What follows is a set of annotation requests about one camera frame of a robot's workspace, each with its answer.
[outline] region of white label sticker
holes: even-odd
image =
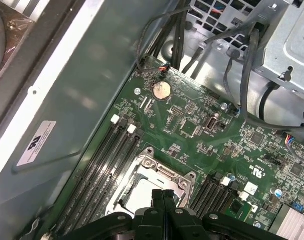
[[[37,157],[38,153],[42,149],[46,139],[53,130],[56,122],[55,121],[43,121],[36,133],[32,137],[32,140],[28,144],[24,151],[21,159],[17,163],[17,167],[32,163]]]
[[[256,193],[258,186],[254,185],[251,182],[247,182],[244,191],[247,192],[248,194],[251,194],[252,196],[254,196],[254,194]]]

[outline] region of label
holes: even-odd
[[[262,179],[265,176],[264,169],[260,166],[250,166],[250,169],[253,170],[251,173],[256,176],[258,179]]]
[[[253,183],[248,181],[244,188],[244,191],[247,192],[248,194],[251,194],[252,196],[254,196],[257,189],[258,189],[257,185],[254,185]]]
[[[32,163],[37,157],[38,153],[42,149],[46,139],[52,132],[56,121],[43,121],[36,133],[32,137],[32,140],[27,145],[26,150],[21,156],[20,160],[17,163],[17,167]]]

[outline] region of green circuit board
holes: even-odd
[[[146,57],[146,68],[161,64],[155,58]],[[171,87],[171,94],[165,100],[157,100],[153,94],[159,82]],[[197,173],[193,197],[208,174],[235,176],[238,190],[246,190],[250,196],[246,202],[236,200],[244,214],[226,210],[232,217],[251,225],[260,222],[261,228],[268,230],[282,204],[304,205],[304,163],[287,150],[284,137],[248,125],[230,102],[174,69],[167,73],[131,75],[59,197],[58,205],[63,205],[75,185],[73,179],[78,170],[94,154],[113,115],[126,116],[140,124],[144,134],[137,154],[153,147],[154,157],[171,169],[182,175],[190,171]],[[209,129],[213,116],[215,126]],[[292,147],[304,158],[304,146],[294,142]],[[273,188],[282,190],[282,197],[273,197],[270,193]]]

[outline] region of motherboard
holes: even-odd
[[[145,57],[144,68],[160,65]],[[222,212],[268,231],[283,206],[304,214],[304,146],[294,141],[293,155],[286,136],[247,124],[233,104],[175,69],[135,71],[45,228],[64,235],[113,211],[133,215],[148,203],[137,199],[150,199],[146,191],[170,187],[178,206],[200,218]]]

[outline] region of mounting screw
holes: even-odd
[[[225,111],[225,110],[227,110],[227,108],[228,108],[228,105],[227,105],[227,103],[225,103],[225,102],[223,102],[223,103],[221,103],[221,109],[223,110],[223,111]]]
[[[210,214],[210,216],[208,216],[208,217],[212,220],[218,220],[218,216],[215,214]]]
[[[144,167],[147,167],[147,168],[149,168],[150,166],[151,166],[151,161],[150,160],[148,160],[148,159],[146,159],[144,162],[143,162],[143,166]]]
[[[183,189],[185,189],[187,187],[187,182],[186,181],[182,181],[180,187],[183,188]]]
[[[258,229],[260,229],[262,227],[262,225],[258,221],[256,221],[253,225],[254,225],[254,227],[256,227]]]
[[[217,46],[216,46],[216,49],[217,50],[222,50],[222,48],[224,47],[223,44],[219,43]]]
[[[183,210],[182,210],[182,209],[177,209],[177,210],[175,210],[175,213],[176,213],[176,214],[182,214],[182,213],[183,213]]]
[[[7,27],[10,29],[10,30],[13,30],[16,28],[16,23],[14,23],[13,21],[9,21],[7,23]]]
[[[135,94],[135,95],[141,94],[141,89],[140,89],[140,88],[134,89],[134,94]]]

